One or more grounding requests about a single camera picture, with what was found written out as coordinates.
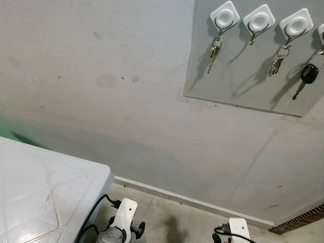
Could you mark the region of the white skirting board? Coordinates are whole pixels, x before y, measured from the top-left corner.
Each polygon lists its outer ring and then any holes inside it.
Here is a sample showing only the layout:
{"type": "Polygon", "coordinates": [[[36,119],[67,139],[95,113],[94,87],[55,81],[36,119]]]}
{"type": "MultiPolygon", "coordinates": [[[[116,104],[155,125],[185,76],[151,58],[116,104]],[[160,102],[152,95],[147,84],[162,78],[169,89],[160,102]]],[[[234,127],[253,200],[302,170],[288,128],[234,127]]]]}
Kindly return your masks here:
{"type": "Polygon", "coordinates": [[[164,197],[165,199],[169,199],[178,203],[183,203],[188,206],[192,206],[193,208],[198,208],[204,211],[208,211],[210,213],[215,213],[218,215],[222,215],[223,217],[239,217],[239,218],[245,218],[248,220],[248,222],[252,223],[253,225],[256,225],[261,228],[269,229],[272,227],[275,227],[274,222],[263,220],[261,218],[252,217],[250,215],[246,215],[243,213],[239,213],[230,209],[221,208],[219,206],[209,204],[203,201],[199,201],[196,199],[192,199],[191,197],[185,197],[177,193],[169,192],[166,190],[163,190],[162,188],[153,187],[144,183],[140,183],[138,181],[133,180],[127,180],[126,178],[121,178],[119,176],[114,176],[114,183],[134,188],[139,191],[143,191],[149,194],[152,194],[153,196],[159,196],[164,197]]]}

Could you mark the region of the brown brick pattern strip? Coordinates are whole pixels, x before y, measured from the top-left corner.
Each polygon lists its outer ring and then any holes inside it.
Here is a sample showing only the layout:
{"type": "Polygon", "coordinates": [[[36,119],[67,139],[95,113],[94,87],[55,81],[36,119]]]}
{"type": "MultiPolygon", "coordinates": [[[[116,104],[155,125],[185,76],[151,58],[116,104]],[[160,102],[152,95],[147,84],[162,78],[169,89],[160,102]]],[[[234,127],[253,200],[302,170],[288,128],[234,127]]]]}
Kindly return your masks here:
{"type": "Polygon", "coordinates": [[[311,209],[296,218],[284,222],[280,225],[277,225],[273,228],[268,229],[268,232],[275,234],[284,234],[290,231],[294,231],[306,225],[317,222],[321,219],[324,219],[324,204],[317,206],[317,208],[311,209]]]}

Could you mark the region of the hanging silver key bunch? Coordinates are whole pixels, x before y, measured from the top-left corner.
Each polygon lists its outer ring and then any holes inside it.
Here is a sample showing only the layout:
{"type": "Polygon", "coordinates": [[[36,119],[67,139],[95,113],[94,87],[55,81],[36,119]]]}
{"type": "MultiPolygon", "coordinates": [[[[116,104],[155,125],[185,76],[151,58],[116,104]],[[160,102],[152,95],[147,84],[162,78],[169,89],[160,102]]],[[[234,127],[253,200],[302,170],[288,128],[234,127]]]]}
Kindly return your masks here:
{"type": "Polygon", "coordinates": [[[215,37],[212,41],[212,49],[210,52],[210,62],[209,62],[207,74],[209,74],[211,72],[213,63],[214,63],[215,59],[217,58],[218,53],[220,52],[221,46],[222,46],[221,37],[220,36],[215,37]]]}
{"type": "Polygon", "coordinates": [[[286,46],[280,47],[277,51],[277,56],[273,60],[271,68],[269,70],[268,76],[273,76],[278,73],[284,59],[290,54],[290,48],[292,45],[288,44],[286,46]]]}

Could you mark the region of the black car key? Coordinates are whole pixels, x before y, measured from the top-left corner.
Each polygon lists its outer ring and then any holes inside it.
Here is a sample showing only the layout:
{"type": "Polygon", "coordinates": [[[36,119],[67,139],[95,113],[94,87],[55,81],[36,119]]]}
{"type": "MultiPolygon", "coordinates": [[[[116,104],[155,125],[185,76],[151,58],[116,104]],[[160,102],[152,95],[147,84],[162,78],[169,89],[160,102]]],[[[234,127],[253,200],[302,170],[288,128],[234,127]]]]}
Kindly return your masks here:
{"type": "Polygon", "coordinates": [[[296,100],[299,93],[304,89],[307,84],[312,84],[316,81],[320,71],[324,68],[324,47],[319,49],[314,55],[312,55],[305,67],[301,70],[299,77],[301,83],[298,89],[292,97],[292,100],[296,100]]]}

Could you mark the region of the grey wall board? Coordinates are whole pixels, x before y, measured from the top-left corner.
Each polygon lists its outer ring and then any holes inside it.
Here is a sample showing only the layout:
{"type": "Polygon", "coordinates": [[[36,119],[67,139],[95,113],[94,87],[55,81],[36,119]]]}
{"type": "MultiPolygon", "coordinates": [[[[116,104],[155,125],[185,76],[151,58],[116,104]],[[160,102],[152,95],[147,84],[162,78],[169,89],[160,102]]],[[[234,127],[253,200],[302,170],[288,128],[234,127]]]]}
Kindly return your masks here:
{"type": "Polygon", "coordinates": [[[324,95],[323,69],[296,100],[292,97],[301,83],[301,70],[321,48],[317,28],[324,24],[324,0],[231,0],[240,21],[220,35],[222,46],[209,74],[212,41],[218,35],[209,15],[229,0],[194,1],[185,96],[292,116],[305,116],[319,102],[324,95]],[[243,18],[263,4],[269,6],[276,23],[250,46],[252,36],[243,18]],[[278,49],[287,45],[278,24],[300,9],[308,9],[314,28],[289,42],[290,54],[278,73],[269,77],[278,49]]]}

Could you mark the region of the white square wall hook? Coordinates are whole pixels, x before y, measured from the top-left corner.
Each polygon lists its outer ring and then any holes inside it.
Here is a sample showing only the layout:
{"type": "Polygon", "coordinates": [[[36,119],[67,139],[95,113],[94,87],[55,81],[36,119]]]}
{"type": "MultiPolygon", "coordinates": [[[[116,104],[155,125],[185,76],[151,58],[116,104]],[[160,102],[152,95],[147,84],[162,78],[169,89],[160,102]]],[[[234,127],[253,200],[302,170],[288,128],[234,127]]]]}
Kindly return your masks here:
{"type": "Polygon", "coordinates": [[[243,18],[243,23],[251,35],[249,45],[252,46],[255,38],[268,30],[276,23],[273,13],[267,4],[259,6],[243,18]]]}
{"type": "Polygon", "coordinates": [[[209,18],[218,30],[218,37],[240,21],[240,16],[231,0],[211,12],[209,18]]]}
{"type": "Polygon", "coordinates": [[[287,40],[286,44],[289,44],[292,40],[312,30],[314,28],[314,22],[308,9],[303,8],[280,21],[278,26],[287,40]]]}
{"type": "Polygon", "coordinates": [[[324,24],[321,24],[317,28],[317,33],[319,35],[319,39],[321,41],[321,48],[318,51],[318,55],[324,55],[324,24]]]}

